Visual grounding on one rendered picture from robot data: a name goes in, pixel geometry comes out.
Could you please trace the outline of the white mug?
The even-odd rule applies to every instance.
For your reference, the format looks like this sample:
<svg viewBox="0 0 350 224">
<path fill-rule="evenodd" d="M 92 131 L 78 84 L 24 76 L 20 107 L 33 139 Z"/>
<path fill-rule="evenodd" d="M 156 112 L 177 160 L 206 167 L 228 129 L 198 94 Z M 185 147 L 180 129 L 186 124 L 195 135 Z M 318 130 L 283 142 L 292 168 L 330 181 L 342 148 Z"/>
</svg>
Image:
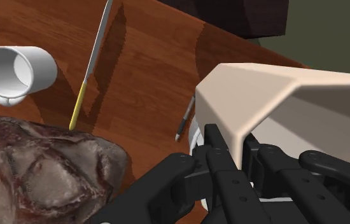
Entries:
<svg viewBox="0 0 350 224">
<path fill-rule="evenodd" d="M 0 105 L 11 107 L 57 78 L 54 58 L 36 46 L 0 46 Z"/>
</svg>

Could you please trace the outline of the grey black pen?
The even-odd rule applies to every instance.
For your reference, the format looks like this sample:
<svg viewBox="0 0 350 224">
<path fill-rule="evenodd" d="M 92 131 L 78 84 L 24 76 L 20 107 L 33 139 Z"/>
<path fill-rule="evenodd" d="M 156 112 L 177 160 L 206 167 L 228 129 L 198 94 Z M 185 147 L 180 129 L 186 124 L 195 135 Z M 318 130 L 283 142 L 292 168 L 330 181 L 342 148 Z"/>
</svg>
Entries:
<svg viewBox="0 0 350 224">
<path fill-rule="evenodd" d="M 181 135 L 181 133 L 182 133 L 182 131 L 183 131 L 185 125 L 186 125 L 186 122 L 188 120 L 190 112 L 191 112 L 191 110 L 193 108 L 194 102 L 195 102 L 195 94 L 192 95 L 192 97 L 190 99 L 190 102 L 188 103 L 188 107 L 186 108 L 186 111 L 185 111 L 185 113 L 183 115 L 183 119 L 182 119 L 182 121 L 181 121 L 181 123 L 180 123 L 180 125 L 178 127 L 177 132 L 176 132 L 176 135 L 175 135 L 175 138 L 174 138 L 175 141 L 179 141 L 179 139 L 180 139 L 180 135 Z"/>
</svg>

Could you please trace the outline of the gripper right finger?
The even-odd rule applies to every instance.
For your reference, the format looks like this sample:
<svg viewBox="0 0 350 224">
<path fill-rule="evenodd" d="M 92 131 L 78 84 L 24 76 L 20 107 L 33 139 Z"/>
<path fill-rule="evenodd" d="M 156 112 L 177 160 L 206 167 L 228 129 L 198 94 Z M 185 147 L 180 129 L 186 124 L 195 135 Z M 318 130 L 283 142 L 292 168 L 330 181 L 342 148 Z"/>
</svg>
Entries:
<svg viewBox="0 0 350 224">
<path fill-rule="evenodd" d="M 309 224 L 350 224 L 349 162 L 314 150 L 293 158 L 249 134 L 242 169 L 259 197 L 291 198 Z"/>
</svg>

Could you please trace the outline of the brown wooden table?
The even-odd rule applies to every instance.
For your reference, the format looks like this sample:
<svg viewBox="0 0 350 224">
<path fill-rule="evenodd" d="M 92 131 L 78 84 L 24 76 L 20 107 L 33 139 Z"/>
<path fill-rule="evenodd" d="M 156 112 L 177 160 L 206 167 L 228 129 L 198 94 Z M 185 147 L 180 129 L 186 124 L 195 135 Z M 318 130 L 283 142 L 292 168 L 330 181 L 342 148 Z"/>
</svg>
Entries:
<svg viewBox="0 0 350 224">
<path fill-rule="evenodd" d="M 0 115 L 67 127 L 85 75 L 105 0 L 0 0 L 0 45 L 35 45 L 59 67 L 55 84 Z M 295 67 L 250 43 L 156 0 L 114 0 L 107 38 L 89 77 L 77 128 L 129 154 L 128 187 L 172 152 L 196 84 L 220 62 Z"/>
</svg>

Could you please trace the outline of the reddish brown mottled lump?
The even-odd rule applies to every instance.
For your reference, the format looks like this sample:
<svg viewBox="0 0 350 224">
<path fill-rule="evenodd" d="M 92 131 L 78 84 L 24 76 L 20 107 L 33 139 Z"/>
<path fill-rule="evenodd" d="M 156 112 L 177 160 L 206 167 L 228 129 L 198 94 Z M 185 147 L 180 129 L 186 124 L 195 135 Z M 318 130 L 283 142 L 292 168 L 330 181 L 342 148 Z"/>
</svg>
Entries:
<svg viewBox="0 0 350 224">
<path fill-rule="evenodd" d="M 0 224 L 83 224 L 121 186 L 111 141 L 0 116 Z"/>
</svg>

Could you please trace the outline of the yellow handled knife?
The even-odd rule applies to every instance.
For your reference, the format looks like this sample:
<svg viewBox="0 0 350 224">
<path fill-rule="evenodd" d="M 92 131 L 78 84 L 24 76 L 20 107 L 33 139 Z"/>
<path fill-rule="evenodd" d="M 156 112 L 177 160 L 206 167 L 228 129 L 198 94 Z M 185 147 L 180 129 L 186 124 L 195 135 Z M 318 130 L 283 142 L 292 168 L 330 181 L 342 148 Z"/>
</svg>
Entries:
<svg viewBox="0 0 350 224">
<path fill-rule="evenodd" d="M 78 116 L 80 113 L 80 108 L 81 108 L 83 98 L 85 95 L 85 90 L 87 87 L 87 80 L 88 80 L 88 77 L 93 73 L 94 68 L 95 68 L 95 64 L 97 61 L 97 57 L 99 54 L 101 43 L 102 43 L 104 33 L 106 30 L 106 26 L 108 23 L 109 13 L 111 11 L 112 4 L 113 4 L 113 0 L 107 0 L 106 5 L 104 7 L 101 22 L 99 24 L 99 28 L 98 28 L 98 31 L 97 31 L 97 34 L 95 37 L 94 45 L 93 45 L 93 49 L 92 49 L 90 59 L 88 62 L 87 71 L 85 73 L 83 83 L 81 84 L 80 91 L 78 93 L 77 100 L 76 100 L 76 103 L 74 105 L 71 121 L 69 123 L 69 130 L 73 130 L 76 126 L 76 122 L 77 122 L 77 119 L 78 119 Z"/>
</svg>

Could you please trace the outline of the beige angular box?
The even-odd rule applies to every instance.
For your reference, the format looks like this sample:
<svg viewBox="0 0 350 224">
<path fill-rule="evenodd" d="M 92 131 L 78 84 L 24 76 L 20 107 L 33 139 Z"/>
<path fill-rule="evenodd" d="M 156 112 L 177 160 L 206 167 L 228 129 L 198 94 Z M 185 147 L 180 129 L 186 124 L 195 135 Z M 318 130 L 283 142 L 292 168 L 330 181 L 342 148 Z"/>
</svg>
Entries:
<svg viewBox="0 0 350 224">
<path fill-rule="evenodd" d="M 350 162 L 349 73 L 219 64 L 195 96 L 198 125 L 218 126 L 237 166 L 248 134 L 294 158 L 316 150 Z"/>
</svg>

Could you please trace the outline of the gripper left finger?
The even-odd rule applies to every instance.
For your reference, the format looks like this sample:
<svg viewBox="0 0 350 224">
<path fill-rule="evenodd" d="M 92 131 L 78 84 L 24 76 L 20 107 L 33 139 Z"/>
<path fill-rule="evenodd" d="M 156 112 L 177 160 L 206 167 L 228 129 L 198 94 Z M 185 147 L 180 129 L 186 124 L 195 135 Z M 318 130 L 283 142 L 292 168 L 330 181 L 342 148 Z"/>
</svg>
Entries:
<svg viewBox="0 0 350 224">
<path fill-rule="evenodd" d="M 175 224 L 196 200 L 212 198 L 201 224 L 270 224 L 249 179 L 215 124 L 193 155 L 171 153 L 90 218 L 90 224 Z"/>
</svg>

